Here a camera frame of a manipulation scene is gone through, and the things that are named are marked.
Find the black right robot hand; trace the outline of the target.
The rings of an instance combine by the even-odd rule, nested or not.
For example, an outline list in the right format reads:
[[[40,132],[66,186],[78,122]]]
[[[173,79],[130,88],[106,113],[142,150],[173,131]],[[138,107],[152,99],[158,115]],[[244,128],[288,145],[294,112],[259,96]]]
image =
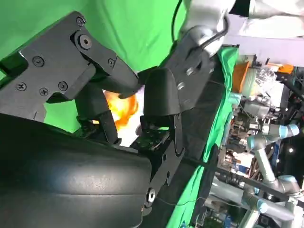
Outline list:
[[[136,228],[183,157],[174,77],[153,70],[142,134],[121,146],[104,91],[137,75],[71,12],[0,62],[0,225]]]

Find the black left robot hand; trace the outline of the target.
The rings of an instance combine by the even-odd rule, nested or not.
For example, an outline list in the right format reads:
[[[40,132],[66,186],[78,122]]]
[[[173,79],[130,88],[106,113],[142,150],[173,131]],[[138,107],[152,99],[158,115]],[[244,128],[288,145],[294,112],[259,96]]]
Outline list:
[[[180,111],[192,109],[198,101],[211,70],[210,53],[201,45],[215,33],[205,26],[194,26],[176,41],[161,67],[175,78]]]

